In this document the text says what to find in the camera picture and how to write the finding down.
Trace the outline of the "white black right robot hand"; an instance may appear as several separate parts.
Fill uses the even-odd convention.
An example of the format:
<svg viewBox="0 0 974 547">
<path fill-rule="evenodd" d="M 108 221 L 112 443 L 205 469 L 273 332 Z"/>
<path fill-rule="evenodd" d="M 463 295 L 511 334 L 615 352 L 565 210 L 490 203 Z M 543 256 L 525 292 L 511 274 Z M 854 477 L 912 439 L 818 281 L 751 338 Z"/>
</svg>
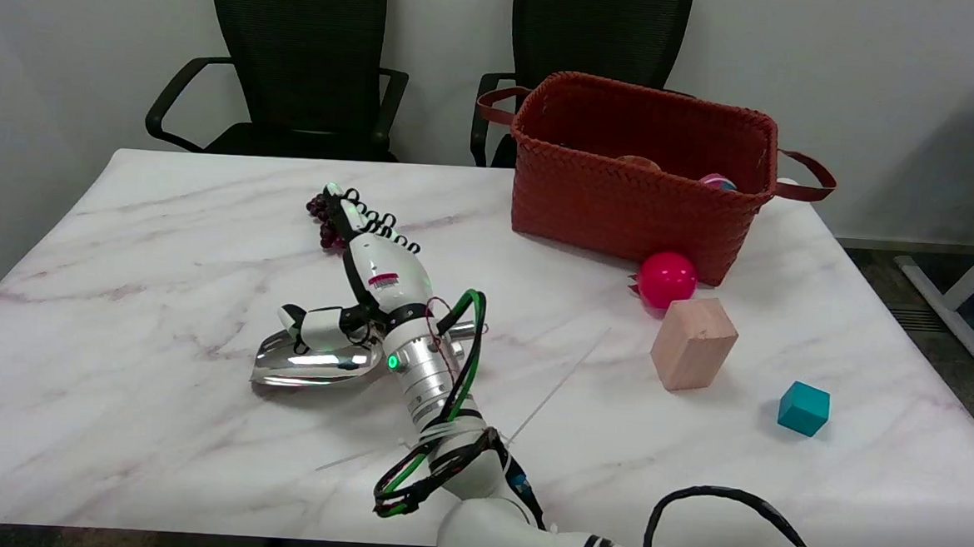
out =
<svg viewBox="0 0 974 547">
<path fill-rule="evenodd" d="M 369 209 L 355 188 L 330 182 L 306 208 L 320 224 L 321 250 L 340 256 L 355 304 L 284 305 L 278 315 L 294 355 L 364 347 L 404 322 L 424 319 L 433 288 L 416 257 L 420 244 L 398 232 L 393 214 Z"/>
</svg>

